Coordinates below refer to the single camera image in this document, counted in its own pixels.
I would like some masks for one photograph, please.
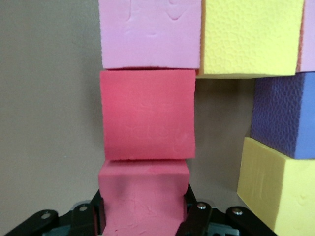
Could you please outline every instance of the bolt head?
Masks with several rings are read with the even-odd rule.
[[[204,203],[198,203],[198,204],[197,204],[197,207],[198,207],[200,210],[204,210],[205,208],[207,208],[207,206],[206,206]]]
[[[48,219],[50,216],[51,216],[51,214],[48,213],[48,212],[46,212],[45,214],[43,214],[43,215],[41,216],[41,219],[45,220],[45,219]]]
[[[243,214],[242,210],[239,209],[239,208],[233,208],[233,209],[232,209],[232,212],[233,212],[235,215],[242,215],[242,214]]]
[[[88,209],[87,206],[81,206],[81,207],[79,208],[79,211],[85,211],[86,209]]]

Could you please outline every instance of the light pink foam block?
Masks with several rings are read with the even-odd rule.
[[[305,0],[298,72],[315,71],[315,0]]]
[[[98,2],[104,68],[199,68],[201,0]]]

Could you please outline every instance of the foam cube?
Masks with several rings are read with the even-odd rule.
[[[98,179],[105,236],[173,236],[184,220],[185,160],[106,160]]]
[[[104,68],[199,68],[201,0],[98,2]]]
[[[315,158],[315,72],[256,80],[251,137],[295,159]]]
[[[305,0],[297,71],[315,71],[315,1]]]
[[[198,78],[294,75],[303,2],[204,1]]]
[[[194,70],[102,71],[105,157],[195,157]]]
[[[315,160],[295,160],[245,138],[237,193],[279,236],[315,232]]]

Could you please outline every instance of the dimpled foam surface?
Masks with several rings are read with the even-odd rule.
[[[315,158],[315,73],[256,80],[251,137],[295,159]]]
[[[294,75],[303,0],[207,0],[198,78]]]

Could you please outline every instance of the red foam block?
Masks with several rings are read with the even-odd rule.
[[[101,71],[107,160],[195,157],[194,70]]]
[[[173,236],[184,220],[185,160],[106,160],[98,179],[105,236]]]

